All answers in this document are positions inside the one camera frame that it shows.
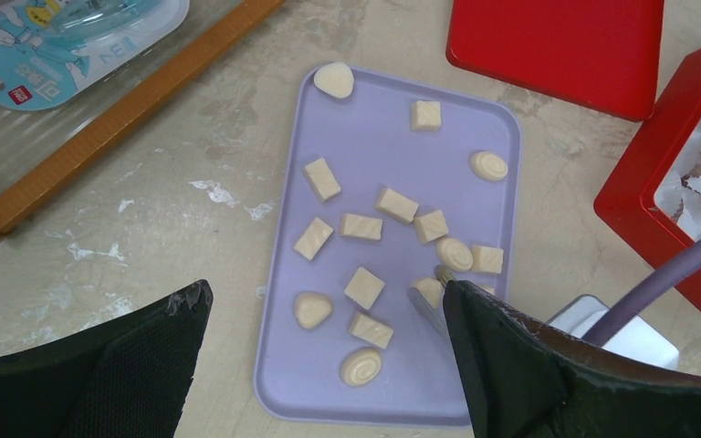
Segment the metal tongs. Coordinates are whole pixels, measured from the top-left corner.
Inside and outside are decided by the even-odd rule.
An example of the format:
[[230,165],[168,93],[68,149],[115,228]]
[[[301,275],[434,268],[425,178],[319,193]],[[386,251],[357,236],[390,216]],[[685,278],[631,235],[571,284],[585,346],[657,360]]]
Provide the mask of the metal tongs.
[[445,296],[447,283],[455,279],[452,271],[445,265],[438,265],[434,269],[433,278],[437,279],[444,288],[441,306],[438,309],[432,308],[423,296],[413,287],[407,290],[407,297],[413,304],[413,307],[418,314],[446,341],[450,340],[450,334],[445,319],[443,310],[443,300]]

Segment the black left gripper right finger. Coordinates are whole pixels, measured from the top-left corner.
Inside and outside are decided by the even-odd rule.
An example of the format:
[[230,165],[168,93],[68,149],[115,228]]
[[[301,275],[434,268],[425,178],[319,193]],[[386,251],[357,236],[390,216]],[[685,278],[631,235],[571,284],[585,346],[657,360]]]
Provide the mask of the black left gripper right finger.
[[701,376],[627,359],[465,280],[443,312],[477,437],[701,437]]

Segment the red chocolate box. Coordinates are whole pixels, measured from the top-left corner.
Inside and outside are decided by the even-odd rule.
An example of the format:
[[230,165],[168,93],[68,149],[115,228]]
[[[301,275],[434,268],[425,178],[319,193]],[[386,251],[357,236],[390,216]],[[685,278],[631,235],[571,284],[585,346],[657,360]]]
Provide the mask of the red chocolate box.
[[701,240],[701,48],[670,79],[594,211],[653,267]]

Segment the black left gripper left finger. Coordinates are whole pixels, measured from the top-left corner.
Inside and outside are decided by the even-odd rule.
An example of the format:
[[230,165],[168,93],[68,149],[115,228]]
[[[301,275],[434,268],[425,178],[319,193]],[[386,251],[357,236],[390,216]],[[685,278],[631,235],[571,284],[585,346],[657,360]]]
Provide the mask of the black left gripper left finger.
[[172,437],[214,295],[198,280],[122,317],[0,357],[0,437]]

